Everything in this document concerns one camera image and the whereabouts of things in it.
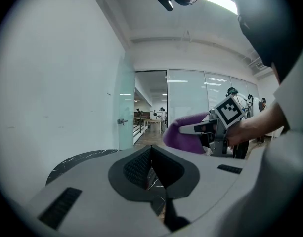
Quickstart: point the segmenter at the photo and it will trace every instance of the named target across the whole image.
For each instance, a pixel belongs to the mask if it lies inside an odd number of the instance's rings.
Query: purple object
[[[209,113],[177,118],[166,130],[163,141],[168,147],[180,149],[196,154],[205,153],[199,136],[179,133],[179,127],[200,123]]]

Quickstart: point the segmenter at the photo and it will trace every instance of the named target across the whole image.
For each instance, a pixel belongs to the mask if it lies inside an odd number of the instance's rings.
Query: table
[[[161,120],[145,119],[145,128],[148,129],[148,123],[159,124],[159,133],[161,134]]]

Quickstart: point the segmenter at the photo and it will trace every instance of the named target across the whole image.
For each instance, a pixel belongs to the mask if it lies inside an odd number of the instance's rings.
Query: ceiling light
[[[218,83],[210,83],[210,82],[205,82],[204,84],[206,84],[206,85],[221,86],[221,84],[218,84]]]
[[[218,79],[218,78],[208,78],[208,80],[214,80],[214,81],[227,81],[227,80],[223,80],[223,79]]]
[[[188,81],[184,81],[184,80],[168,80],[168,82],[188,82]]]
[[[221,7],[224,7],[225,9],[235,13],[236,15],[238,15],[238,10],[237,10],[236,4],[231,0],[206,0],[206,1],[215,3]]]

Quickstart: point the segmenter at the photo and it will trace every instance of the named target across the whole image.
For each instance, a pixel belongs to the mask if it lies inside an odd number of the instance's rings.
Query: wooden floor
[[[163,133],[159,131],[147,130],[136,142],[135,146],[158,145],[165,146],[163,142]]]

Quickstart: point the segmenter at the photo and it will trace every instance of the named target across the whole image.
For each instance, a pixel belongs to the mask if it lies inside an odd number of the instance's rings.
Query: frosted glass panel
[[[249,94],[251,94],[253,97],[259,98],[258,87],[255,84],[253,84],[251,82],[247,82],[247,87],[248,87]]]
[[[231,87],[230,77],[205,72],[206,85],[209,95],[209,108],[226,98],[228,89]]]
[[[238,90],[240,94],[243,94],[244,96],[248,96],[248,88],[246,85],[246,81],[232,77],[231,84],[235,89]]]
[[[186,115],[209,110],[204,83],[204,72],[169,70],[170,122]]]

